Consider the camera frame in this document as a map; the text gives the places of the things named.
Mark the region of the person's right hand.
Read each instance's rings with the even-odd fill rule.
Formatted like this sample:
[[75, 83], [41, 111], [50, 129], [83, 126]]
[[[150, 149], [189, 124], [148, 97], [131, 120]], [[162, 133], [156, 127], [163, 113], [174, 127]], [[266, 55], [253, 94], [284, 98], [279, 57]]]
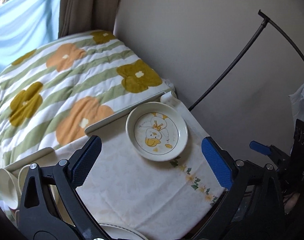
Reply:
[[296, 203], [298, 202], [299, 196], [300, 193], [292, 193], [285, 196], [283, 201], [285, 214], [288, 214], [295, 207]]

